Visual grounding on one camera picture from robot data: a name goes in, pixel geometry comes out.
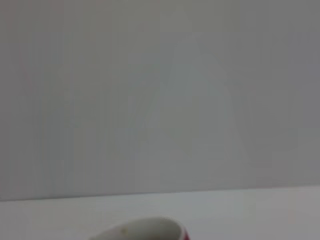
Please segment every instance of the mug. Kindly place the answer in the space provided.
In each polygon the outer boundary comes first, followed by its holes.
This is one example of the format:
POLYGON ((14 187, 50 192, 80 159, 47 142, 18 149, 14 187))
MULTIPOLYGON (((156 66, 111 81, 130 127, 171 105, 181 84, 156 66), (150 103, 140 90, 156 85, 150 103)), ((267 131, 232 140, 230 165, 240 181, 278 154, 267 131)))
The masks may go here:
POLYGON ((186 228, 167 217, 150 217, 110 227, 90 240, 190 240, 186 228))

